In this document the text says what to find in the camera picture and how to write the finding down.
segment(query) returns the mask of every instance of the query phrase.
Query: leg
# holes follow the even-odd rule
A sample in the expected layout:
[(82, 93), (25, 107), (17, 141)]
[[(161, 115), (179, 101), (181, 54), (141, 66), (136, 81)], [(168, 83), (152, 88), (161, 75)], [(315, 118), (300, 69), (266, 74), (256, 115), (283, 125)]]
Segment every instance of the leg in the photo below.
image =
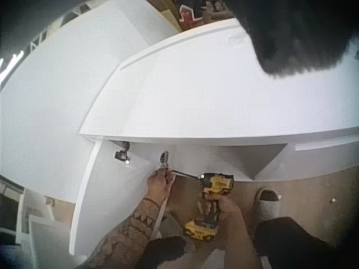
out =
[(254, 245), (259, 255), (268, 256), (273, 269), (337, 268), (334, 248), (311, 236), (290, 217), (259, 224)]

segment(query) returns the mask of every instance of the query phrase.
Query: black fabric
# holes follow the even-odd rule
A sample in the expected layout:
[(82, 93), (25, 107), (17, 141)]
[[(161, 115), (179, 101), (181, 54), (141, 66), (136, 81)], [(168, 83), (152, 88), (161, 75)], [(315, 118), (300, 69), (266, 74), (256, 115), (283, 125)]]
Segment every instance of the black fabric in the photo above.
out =
[(291, 75), (335, 66), (359, 29), (356, 0), (225, 0), (262, 69)]
[(311, 236), (290, 217), (261, 223), (254, 246), (261, 256), (268, 256), (272, 269), (339, 268), (334, 248)]
[(150, 241), (135, 269), (156, 269), (165, 261), (174, 261), (185, 253), (186, 241), (179, 236)]

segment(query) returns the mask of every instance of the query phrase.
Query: drill bit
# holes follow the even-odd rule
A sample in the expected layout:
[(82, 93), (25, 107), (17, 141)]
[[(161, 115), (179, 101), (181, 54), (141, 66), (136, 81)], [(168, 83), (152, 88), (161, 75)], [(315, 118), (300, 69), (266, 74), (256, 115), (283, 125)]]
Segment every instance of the drill bit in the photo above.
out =
[(194, 175), (189, 175), (189, 174), (186, 174), (186, 173), (183, 173), (183, 172), (180, 172), (180, 171), (172, 170), (172, 173), (173, 173), (173, 174), (177, 174), (177, 175), (182, 175), (182, 176), (184, 176), (184, 177), (194, 178), (194, 179), (200, 180), (199, 177), (196, 177), (196, 176), (194, 176)]

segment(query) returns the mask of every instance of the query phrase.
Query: floor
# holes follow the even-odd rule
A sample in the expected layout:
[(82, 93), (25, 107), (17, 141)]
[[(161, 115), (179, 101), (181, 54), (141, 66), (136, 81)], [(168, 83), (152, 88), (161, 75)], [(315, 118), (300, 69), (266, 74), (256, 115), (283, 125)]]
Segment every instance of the floor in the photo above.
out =
[[(287, 182), (236, 182), (230, 195), (251, 225), (255, 194), (274, 188), (282, 195), (281, 216), (290, 216), (310, 234), (331, 245), (339, 243), (350, 226), (359, 204), (359, 167), (321, 177)], [(199, 212), (200, 186), (190, 178), (177, 178), (167, 204), (183, 226)]]

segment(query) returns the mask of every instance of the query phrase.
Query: tattooed forearm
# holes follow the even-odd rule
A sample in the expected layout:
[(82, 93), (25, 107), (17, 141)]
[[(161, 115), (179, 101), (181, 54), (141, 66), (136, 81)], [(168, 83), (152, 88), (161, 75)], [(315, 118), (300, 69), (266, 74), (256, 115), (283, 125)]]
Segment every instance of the tattooed forearm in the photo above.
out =
[(156, 202), (144, 198), (135, 212), (105, 235), (78, 268), (133, 268), (150, 240), (159, 209)]

